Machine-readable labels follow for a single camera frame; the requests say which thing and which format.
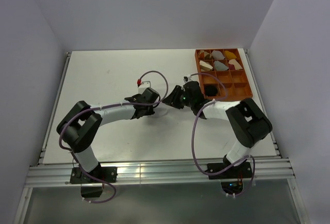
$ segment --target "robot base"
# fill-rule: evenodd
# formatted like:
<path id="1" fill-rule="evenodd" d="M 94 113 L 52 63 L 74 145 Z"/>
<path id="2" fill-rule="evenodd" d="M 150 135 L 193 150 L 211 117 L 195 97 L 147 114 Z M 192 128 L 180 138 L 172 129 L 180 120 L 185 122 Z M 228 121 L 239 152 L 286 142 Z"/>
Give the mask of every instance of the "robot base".
<path id="1" fill-rule="evenodd" d="M 115 183 L 117 178 L 117 167 L 102 167 L 102 180 Z M 72 168 L 71 177 L 70 177 L 70 184 L 90 184 L 90 183 L 98 183 L 93 179 L 85 176 L 79 167 Z"/>
<path id="2" fill-rule="evenodd" d="M 226 168 L 228 164 L 225 163 L 209 163 L 207 164 L 206 172 L 215 173 Z M 243 162 L 239 166 L 233 166 L 224 173 L 217 176 L 208 176 L 208 179 L 238 179 L 239 177 L 243 179 L 249 179 L 252 177 L 252 169 L 250 162 Z"/>

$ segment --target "purple cable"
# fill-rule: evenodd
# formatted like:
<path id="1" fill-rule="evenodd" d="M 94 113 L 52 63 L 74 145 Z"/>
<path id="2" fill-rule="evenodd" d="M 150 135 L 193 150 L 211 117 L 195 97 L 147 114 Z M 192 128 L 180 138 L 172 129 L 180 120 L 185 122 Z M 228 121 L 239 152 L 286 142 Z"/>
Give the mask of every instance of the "purple cable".
<path id="1" fill-rule="evenodd" d="M 218 82 L 218 83 L 219 83 L 219 84 L 225 89 L 226 95 L 225 95 L 224 97 L 222 97 L 222 98 L 218 98 L 218 99 L 226 99 L 226 98 L 228 97 L 228 92 L 227 92 L 226 88 L 224 87 L 224 85 L 222 84 L 222 82 L 221 82 L 218 78 L 216 78 L 216 77 L 214 77 L 213 75 L 208 74 L 208 73 L 194 73 L 194 74 L 192 74 L 191 76 L 199 75 L 199 74 L 200 74 L 200 75 L 207 75 L 207 76 L 211 76 L 211 77 L 215 78 L 216 81 L 217 81 L 217 82 Z M 195 143 L 195 141 L 194 141 L 194 140 L 195 140 L 195 131 L 196 131 L 197 122 L 198 122 L 199 116 L 201 115 L 202 111 L 203 111 L 206 107 L 208 107 L 208 106 L 210 106 L 210 105 L 212 105 L 212 104 L 215 104 L 215 102 L 212 101 L 212 102 L 210 102 L 210 103 L 208 103 L 208 104 L 205 104 L 205 105 L 204 105 L 204 106 L 198 111 L 198 113 L 197 113 L 197 115 L 196 115 L 196 118 L 195 118 L 195 121 L 194 121 L 194 125 L 193 125 L 193 127 L 192 127 L 192 134 L 191 134 L 191 153 L 192 153 L 192 158 L 193 158 L 193 160 L 194 160 L 194 163 L 195 163 L 197 169 L 198 169 L 202 174 L 207 175 L 207 176 L 216 176 L 216 175 L 220 175 L 220 174 L 224 173 L 224 172 L 225 172 L 226 170 L 228 170 L 229 168 L 235 166 L 236 164 L 238 164 L 238 163 L 240 163 L 240 162 L 243 162 L 244 160 L 246 160 L 247 158 L 250 157 L 250 158 L 252 159 L 252 161 L 253 161 L 252 177 L 251 177 L 250 182 L 249 182 L 249 184 L 247 185 L 247 187 L 246 187 L 241 193 L 236 194 L 236 196 L 239 196 L 239 195 L 241 195 L 242 193 L 244 193 L 247 189 L 249 189 L 249 188 L 251 187 L 252 183 L 253 183 L 253 179 L 254 179 L 254 175 L 255 175 L 255 160 L 254 160 L 254 158 L 253 158 L 252 155 L 244 156 L 243 158 L 241 158 L 241 159 L 235 161 L 234 163 L 230 164 L 229 166 L 227 166 L 226 168 L 222 169 L 221 171 L 218 171 L 218 172 L 215 172 L 215 173 L 209 173 L 209 172 L 204 171 L 204 170 L 200 167 L 200 165 L 198 164 L 198 161 L 197 161 L 197 158 L 196 158 L 195 147 L 194 147 L 194 143 Z"/>
<path id="2" fill-rule="evenodd" d="M 165 81 L 165 84 L 166 84 L 166 92 L 163 96 L 162 99 L 160 99 L 158 102 L 155 102 L 155 103 L 152 103 L 152 104 L 141 104 L 141 103 L 122 103 L 122 104 L 109 104 L 109 105 L 106 105 L 106 106 L 103 106 L 102 109 L 108 109 L 108 108 L 112 108 L 112 107 L 117 107 L 117 106 L 123 106 L 123 105 L 141 105 L 141 106 L 151 106 L 151 105 L 156 105 L 156 104 L 160 104 L 167 96 L 167 93 L 169 91 L 169 83 L 167 81 L 167 79 L 165 78 L 165 76 L 161 73 L 161 72 L 158 72 L 158 71 L 155 71 L 155 70 L 151 70 L 151 71 L 148 71 L 148 72 L 145 72 L 144 74 L 142 74 L 142 76 L 140 77 L 140 79 L 142 79 L 144 76 L 146 76 L 147 74 L 149 73 L 158 73 L 160 76 L 162 76 L 162 78 L 164 79 Z M 65 146 L 63 146 L 62 144 L 62 140 L 63 140 L 63 135 L 65 133 L 65 131 L 67 130 L 67 128 L 70 126 L 70 124 L 75 121 L 78 117 L 80 117 L 81 115 L 87 113 L 87 112 L 90 112 L 90 111 L 94 111 L 94 110 L 100 110 L 101 108 L 100 107 L 95 107 L 95 108 L 89 108 L 89 109 L 85 109 L 83 110 L 82 112 L 79 112 L 78 114 L 76 114 L 73 118 L 71 118 L 71 120 L 69 122 L 67 122 L 67 124 L 64 126 L 64 128 L 62 129 L 61 131 L 61 134 L 60 134 L 60 137 L 59 137 L 59 140 L 58 140 L 58 144 L 60 146 L 60 148 L 62 149 L 65 149 L 65 150 L 68 150 L 71 152 L 71 155 L 73 156 L 74 160 L 79 164 L 79 161 L 77 159 L 77 157 L 74 155 L 73 151 L 70 149 L 70 148 L 67 148 Z M 106 182 L 104 180 L 101 180 L 101 179 L 98 179 L 98 178 L 95 178 L 93 177 L 92 175 L 90 175 L 89 173 L 87 173 L 79 164 L 79 168 L 81 169 L 81 171 L 83 172 L 83 174 L 85 174 L 87 177 L 89 177 L 90 179 L 93 179 L 95 181 L 98 181 L 102 184 L 106 184 L 106 185 L 109 185 L 112 189 L 113 189 L 113 194 L 111 197 L 105 199 L 105 200 L 101 200 L 101 201 L 94 201 L 94 200 L 87 200 L 87 199 L 84 199 L 85 201 L 87 202 L 90 202 L 90 203 L 104 203 L 104 202 L 108 202 L 110 201 L 111 199 L 113 199 L 116 195 L 116 188 L 115 186 L 113 186 L 112 184 L 110 184 L 109 182 Z"/>

